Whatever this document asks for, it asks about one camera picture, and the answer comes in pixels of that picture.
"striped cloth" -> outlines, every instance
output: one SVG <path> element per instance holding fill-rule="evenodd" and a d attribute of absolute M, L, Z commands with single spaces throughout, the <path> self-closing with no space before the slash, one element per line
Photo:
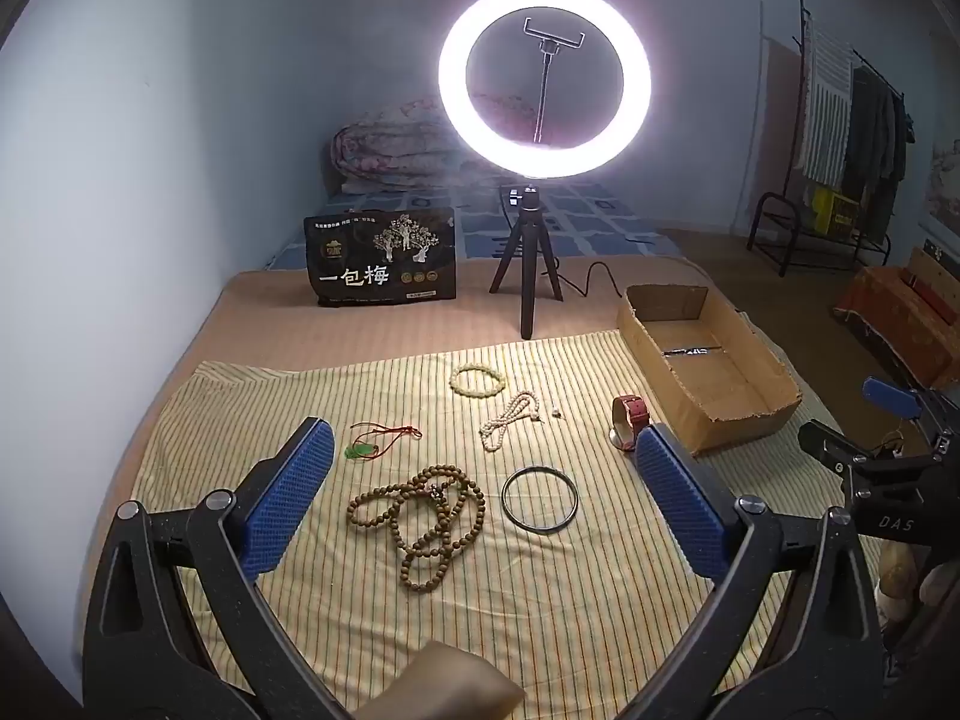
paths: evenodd
<path fill-rule="evenodd" d="M 507 389 L 486 400 L 453 394 L 449 375 L 465 362 L 502 371 Z M 464 384 L 482 385 L 470 375 Z M 485 452 L 480 425 L 522 389 L 541 396 L 542 421 L 512 424 L 502 450 Z M 440 640 L 483 656 L 525 689 L 514 717 L 606 720 L 664 661 L 710 589 L 690 572 L 632 466 L 608 443 L 610 402 L 623 392 L 642 395 L 662 421 L 616 331 L 296 373 L 205 362 L 160 415 L 136 498 L 149 511 L 192 507 L 213 488 L 235 487 L 306 415 L 320 415 L 334 428 L 339 456 L 280 566 L 258 581 L 334 695 L 348 709 L 361 706 L 424 643 Z M 552 418 L 553 406 L 562 418 Z M 705 460 L 735 493 L 819 517 L 840 502 L 840 490 L 798 449 L 797 428 L 810 418 L 835 425 L 804 384 L 803 404 L 778 435 Z M 402 437 L 377 460 L 344 459 L 359 432 L 349 425 L 364 420 L 414 424 L 424 437 Z M 477 480 L 488 515 L 440 587 L 414 594 L 398 581 L 400 553 L 389 531 L 356 528 L 344 509 L 355 495 L 403 482 L 429 464 L 454 464 Z M 502 514 L 501 485 L 528 464 L 563 469 L 579 488 L 580 510 L 565 531 L 534 536 Z M 556 481 L 526 477 L 512 505 L 545 524 L 562 515 L 569 498 Z M 368 510 L 372 517 L 383 508 Z M 433 519 L 426 506 L 404 511 L 412 541 Z M 468 514 L 461 525 L 467 531 Z M 183 575 L 213 661 L 224 678 L 243 685 L 196 576 Z M 774 577 L 726 685 L 749 674 L 784 588 L 785 577 Z"/>
<path fill-rule="evenodd" d="M 806 19 L 806 112 L 797 167 L 803 175 L 840 189 L 846 165 L 853 96 L 853 52 L 811 16 Z"/>

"tripod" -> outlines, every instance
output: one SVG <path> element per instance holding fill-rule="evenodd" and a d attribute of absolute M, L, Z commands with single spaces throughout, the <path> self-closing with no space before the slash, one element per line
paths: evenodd
<path fill-rule="evenodd" d="M 541 52 L 544 53 L 544 74 L 541 76 L 541 95 L 539 96 L 539 106 L 536 108 L 536 125 L 534 127 L 534 143 L 541 141 L 541 135 L 544 131 L 544 103 L 546 103 L 546 81 L 550 73 L 550 64 L 553 58 L 560 53 L 563 46 L 570 49 L 579 49 L 584 45 L 584 33 L 580 33 L 580 39 L 576 42 L 558 35 L 551 35 L 549 32 L 541 32 L 538 29 L 530 28 L 530 19 L 523 23 L 523 33 L 539 38 L 541 42 Z M 553 247 L 550 245 L 550 233 L 544 224 L 544 207 L 539 200 L 539 191 L 531 184 L 523 189 L 520 198 L 520 216 L 517 223 L 507 238 L 507 245 L 504 247 L 503 256 L 500 258 L 500 265 L 496 269 L 496 275 L 493 276 L 493 283 L 490 285 L 491 295 L 494 295 L 500 289 L 500 282 L 507 274 L 507 268 L 517 253 L 517 245 L 522 242 L 522 265 L 520 271 L 520 338 L 529 341 L 534 333 L 534 298 L 536 290 L 536 252 L 539 250 L 544 255 L 546 272 L 550 277 L 550 286 L 553 288 L 553 296 L 556 300 L 563 302 L 563 292 L 560 291 L 560 279 L 557 275 L 557 263 L 553 258 Z"/>

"wooden bead necklace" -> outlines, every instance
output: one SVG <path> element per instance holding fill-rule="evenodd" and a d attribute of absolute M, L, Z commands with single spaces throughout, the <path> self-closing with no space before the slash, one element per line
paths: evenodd
<path fill-rule="evenodd" d="M 435 477 L 446 477 L 448 480 L 439 484 L 430 482 Z M 446 491 L 449 488 L 456 488 L 457 490 L 457 500 L 453 506 L 450 506 L 448 498 L 446 498 Z M 454 539 L 451 528 L 467 504 L 467 498 L 471 496 L 477 502 L 477 513 L 473 519 L 473 526 L 467 533 Z M 394 501 L 386 512 L 378 514 L 373 519 L 357 519 L 357 509 L 377 498 L 392 498 Z M 400 534 L 400 524 L 397 519 L 400 516 L 400 508 L 403 504 L 414 498 L 425 498 L 433 505 L 437 510 L 437 524 L 413 544 L 407 544 Z M 487 503 L 480 490 L 480 485 L 467 478 L 467 474 L 464 474 L 456 466 L 429 466 L 419 471 L 409 482 L 402 485 L 388 485 L 385 488 L 375 488 L 368 493 L 357 495 L 347 504 L 347 521 L 361 528 L 376 528 L 384 522 L 390 522 L 394 543 L 397 545 L 397 549 L 404 552 L 403 562 L 400 564 L 400 581 L 416 592 L 429 592 L 440 585 L 440 581 L 449 570 L 450 560 L 480 535 L 486 512 Z M 430 543 L 437 539 L 440 540 L 440 546 L 431 547 Z M 422 584 L 410 581 L 410 566 L 414 562 L 414 557 L 440 558 L 437 572 L 431 579 Z"/>

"mattress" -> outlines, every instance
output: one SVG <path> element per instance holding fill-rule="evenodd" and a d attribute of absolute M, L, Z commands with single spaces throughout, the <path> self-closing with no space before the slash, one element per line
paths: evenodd
<path fill-rule="evenodd" d="M 502 371 L 507 389 L 483 400 L 453 394 L 448 378 L 465 362 Z M 541 420 L 510 425 L 501 450 L 483 450 L 478 427 L 527 389 L 541 398 Z M 164 409 L 134 496 L 150 511 L 192 507 L 210 490 L 235 488 L 296 424 L 320 415 L 336 434 L 333 469 L 280 566 L 258 584 L 296 648 L 347 709 L 381 693 L 416 651 L 438 640 L 491 661 L 525 690 L 515 720 L 607 720 L 664 662 L 712 589 L 692 573 L 630 461 L 608 442 L 608 404 L 626 391 L 641 394 L 653 420 L 664 421 L 616 330 L 303 372 L 205 362 Z M 701 461 L 734 493 L 760 495 L 785 514 L 822 517 L 842 503 L 840 485 L 803 454 L 796 434 L 811 418 L 835 423 L 806 386 L 803 394 L 776 435 Z M 550 415 L 554 406 L 559 418 Z M 350 425 L 367 420 L 413 424 L 422 438 L 405 437 L 372 461 L 345 458 L 344 447 L 360 433 Z M 400 584 L 400 554 L 388 528 L 356 527 L 344 509 L 360 493 L 448 463 L 486 493 L 487 517 L 438 589 L 414 593 Z M 579 488 L 576 517 L 560 533 L 526 533 L 502 511 L 497 491 L 512 471 L 531 464 L 561 469 Z M 370 504 L 362 517 L 387 505 Z M 548 479 L 526 477 L 512 505 L 545 525 L 569 502 Z M 400 527 L 412 541 L 434 519 L 429 507 L 408 504 Z M 471 520 L 459 517 L 454 532 Z M 426 581 L 436 564 L 417 560 L 411 579 Z M 726 688 L 750 674 L 787 578 L 771 580 Z M 193 572 L 184 572 L 184 588 L 214 664 L 243 686 Z"/>
<path fill-rule="evenodd" d="M 582 179 L 538 182 L 544 219 L 558 257 L 664 254 L 680 250 L 666 235 L 656 232 L 625 202 L 602 185 Z M 457 258 L 496 257 L 510 234 L 496 187 L 449 187 L 417 191 L 378 191 L 372 194 L 336 194 L 319 214 L 347 210 L 452 207 L 457 234 Z M 517 211 L 507 206 L 511 224 Z M 304 233 L 299 231 L 267 265 L 271 271 L 306 268 Z"/>
<path fill-rule="evenodd" d="M 621 290 L 637 283 L 710 283 L 697 266 L 678 258 L 635 255 L 604 260 Z M 562 259 L 560 272 L 582 286 L 589 262 L 584 257 Z M 491 259 L 459 264 L 456 300 L 342 309 L 318 308 L 301 271 L 235 276 L 157 394 L 121 461 L 91 546 L 85 596 L 109 522 L 117 506 L 133 494 L 134 479 L 162 408 L 204 361 L 306 371 L 510 343 L 518 339 L 520 269 L 510 269 L 500 293 L 490 295 L 495 270 L 496 261 Z M 545 279 L 538 285 L 538 295 L 534 338 L 616 328 L 619 298 L 606 274 L 597 269 L 587 298 L 565 288 L 564 302 L 549 299 Z"/>

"clothes rack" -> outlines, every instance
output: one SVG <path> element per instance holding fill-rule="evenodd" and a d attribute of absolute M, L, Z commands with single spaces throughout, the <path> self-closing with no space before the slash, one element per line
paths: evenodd
<path fill-rule="evenodd" d="M 883 255 L 883 264 L 887 264 L 887 260 L 890 258 L 890 236 L 884 235 L 885 245 L 881 247 L 880 245 L 875 244 L 873 241 L 868 240 L 864 237 L 863 233 L 856 230 L 851 233 L 851 237 L 846 241 L 837 240 L 830 238 L 829 236 L 822 235 L 815 230 L 805 226 L 803 224 L 803 202 L 798 202 L 795 200 L 789 199 L 787 192 L 790 189 L 790 180 L 794 172 L 794 164 L 797 159 L 797 141 L 800 135 L 800 113 L 803 112 L 803 101 L 805 100 L 805 84 L 806 84 L 806 62 L 808 61 L 808 45 L 806 45 L 806 33 L 808 32 L 808 17 L 810 16 L 810 11 L 806 9 L 805 2 L 800 0 L 800 40 L 794 38 L 794 41 L 800 47 L 800 83 L 797 90 L 797 112 L 794 118 L 793 124 L 793 136 L 790 141 L 790 159 L 786 167 L 786 175 L 784 175 L 784 186 L 782 186 L 781 191 L 767 191 L 763 194 L 760 200 L 757 201 L 757 208 L 754 210 L 754 220 L 750 228 L 750 237 L 747 238 L 747 250 L 752 250 L 754 246 L 757 247 L 759 251 L 772 259 L 779 266 L 779 275 L 785 276 L 786 271 L 791 264 L 797 268 L 815 268 L 815 269 L 825 269 L 826 271 L 851 271 L 855 269 L 858 265 L 870 265 L 870 263 L 862 260 L 860 254 L 863 251 L 870 251 L 876 254 Z M 891 91 L 898 95 L 901 100 L 904 99 L 904 95 L 901 92 L 898 92 L 896 88 L 885 79 L 877 68 L 872 66 L 872 64 L 856 49 L 851 49 L 853 54 L 861 61 L 863 64 L 868 67 L 877 77 L 882 80 Z M 776 213 L 774 211 L 764 210 L 766 204 L 770 200 L 776 200 L 781 205 L 785 206 L 786 211 L 789 213 Z M 784 229 L 789 233 L 789 238 L 787 239 L 786 244 L 772 244 L 771 242 L 757 242 L 757 228 L 760 227 L 760 222 L 766 218 L 774 223 L 777 227 Z M 798 247 L 798 242 L 800 237 L 803 237 L 805 240 L 821 240 L 829 242 L 834 246 L 833 250 L 825 250 L 821 247 Z M 852 255 L 847 255 L 844 253 L 844 250 L 853 250 Z M 782 251 L 782 256 L 778 256 L 778 252 Z M 795 255 L 808 255 L 808 257 L 802 257 L 800 261 L 794 261 Z"/>

